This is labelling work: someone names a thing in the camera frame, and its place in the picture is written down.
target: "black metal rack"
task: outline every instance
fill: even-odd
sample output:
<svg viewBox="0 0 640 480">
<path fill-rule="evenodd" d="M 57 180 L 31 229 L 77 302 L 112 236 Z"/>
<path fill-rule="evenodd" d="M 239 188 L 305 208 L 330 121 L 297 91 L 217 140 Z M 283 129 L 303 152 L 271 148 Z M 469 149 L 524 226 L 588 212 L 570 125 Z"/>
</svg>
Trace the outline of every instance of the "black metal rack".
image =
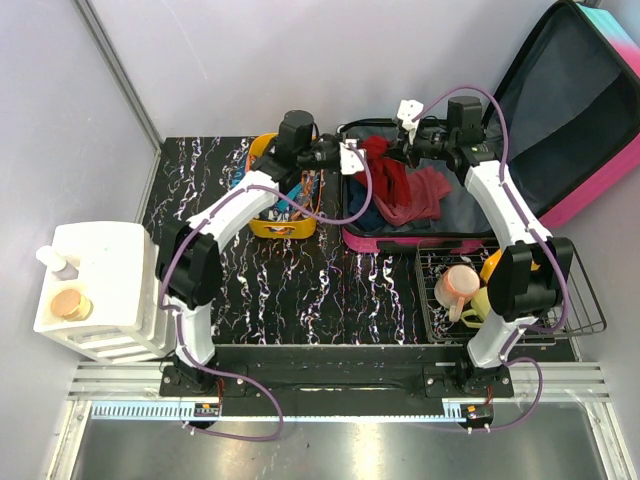
<svg viewBox="0 0 640 480">
<path fill-rule="evenodd" d="M 463 344 L 476 334 L 477 329 L 467 327 L 462 321 L 449 321 L 448 310 L 436 300 L 434 287 L 440 276 L 453 265 L 468 265 L 479 273 L 487 258 L 498 249 L 495 239 L 464 239 L 439 246 L 418 245 L 415 271 L 430 343 Z M 607 328 L 607 321 L 575 247 L 569 273 L 569 293 L 571 310 L 565 327 L 553 334 L 527 332 L 520 339 L 520 344 L 549 345 L 558 338 L 591 335 Z M 541 316 L 540 322 L 551 327 L 558 321 L 560 312 L 561 307 L 551 309 Z"/>
</svg>

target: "marble tabletop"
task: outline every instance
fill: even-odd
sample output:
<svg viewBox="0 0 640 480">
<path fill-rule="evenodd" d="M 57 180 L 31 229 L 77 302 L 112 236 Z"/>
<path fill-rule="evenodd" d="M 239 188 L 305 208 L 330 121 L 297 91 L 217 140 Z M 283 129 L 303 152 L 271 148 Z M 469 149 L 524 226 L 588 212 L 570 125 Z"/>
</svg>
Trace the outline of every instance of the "marble tabletop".
<svg viewBox="0 0 640 480">
<path fill-rule="evenodd" d="M 230 189 L 251 140 L 166 140 L 144 217 L 156 243 L 166 219 L 186 219 Z M 322 192 L 320 211 L 336 217 L 337 175 L 325 176 Z M 307 240 L 261 239 L 245 227 L 221 259 L 217 344 L 426 343 L 411 256 L 355 253 L 340 227 L 319 223 Z"/>
</svg>

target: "white bottle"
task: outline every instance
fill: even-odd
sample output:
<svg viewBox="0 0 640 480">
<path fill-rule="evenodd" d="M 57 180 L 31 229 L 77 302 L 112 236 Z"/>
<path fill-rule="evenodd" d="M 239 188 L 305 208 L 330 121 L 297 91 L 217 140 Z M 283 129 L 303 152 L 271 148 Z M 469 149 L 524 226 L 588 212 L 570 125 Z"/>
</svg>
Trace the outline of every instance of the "white bottle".
<svg viewBox="0 0 640 480">
<path fill-rule="evenodd" d="M 36 252 L 36 258 L 44 263 L 47 268 L 50 268 L 60 280 L 75 280 L 78 278 L 76 267 L 58 255 L 50 245 L 40 247 Z"/>
</svg>

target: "pink suitcase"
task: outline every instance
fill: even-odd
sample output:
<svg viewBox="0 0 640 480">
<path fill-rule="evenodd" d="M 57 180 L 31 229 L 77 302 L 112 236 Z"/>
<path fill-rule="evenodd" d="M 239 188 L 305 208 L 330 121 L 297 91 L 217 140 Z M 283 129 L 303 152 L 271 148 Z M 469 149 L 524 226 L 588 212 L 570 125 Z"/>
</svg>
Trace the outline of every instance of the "pink suitcase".
<svg viewBox="0 0 640 480">
<path fill-rule="evenodd" d="M 495 96 L 509 129 L 511 175 L 545 226 L 563 225 L 640 162 L 639 76 L 640 48 L 605 10 L 559 1 L 525 41 Z M 484 124 L 487 139 L 501 146 L 491 107 Z M 397 128 L 390 119 L 366 119 L 343 125 L 338 133 L 393 139 Z M 373 231 L 347 225 L 343 237 L 351 249 L 415 251 L 418 243 L 492 235 L 478 204 L 443 162 L 423 162 L 442 171 L 453 188 L 441 201 L 442 218 Z M 353 181 L 342 180 L 345 217 Z"/>
</svg>

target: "folded clothes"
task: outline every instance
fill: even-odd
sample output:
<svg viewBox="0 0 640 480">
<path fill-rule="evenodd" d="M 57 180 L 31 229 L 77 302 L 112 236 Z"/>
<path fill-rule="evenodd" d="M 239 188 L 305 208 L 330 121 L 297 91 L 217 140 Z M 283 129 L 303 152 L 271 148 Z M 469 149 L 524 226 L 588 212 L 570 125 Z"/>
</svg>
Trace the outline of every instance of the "folded clothes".
<svg viewBox="0 0 640 480">
<path fill-rule="evenodd" d="M 405 223 L 423 218 L 440 218 L 440 199 L 451 192 L 451 185 L 445 176 L 427 167 L 407 177 L 411 202 L 409 205 L 391 206 L 381 198 L 373 200 L 380 213 L 391 225 L 399 227 Z"/>
<path fill-rule="evenodd" d="M 349 202 L 349 215 L 355 215 L 360 211 L 367 198 L 367 189 L 358 183 L 353 177 L 349 179 L 349 191 L 351 201 Z M 369 204 L 364 214 L 357 220 L 358 226 L 365 232 L 373 232 L 388 225 L 374 202 Z"/>
<path fill-rule="evenodd" d="M 389 148 L 389 141 L 378 135 L 372 135 L 364 142 L 362 148 L 367 152 L 367 163 L 371 170 L 373 194 L 389 206 L 408 206 L 411 203 L 409 182 L 404 164 L 383 157 Z M 355 175 L 365 187 L 367 177 L 364 173 Z"/>
</svg>

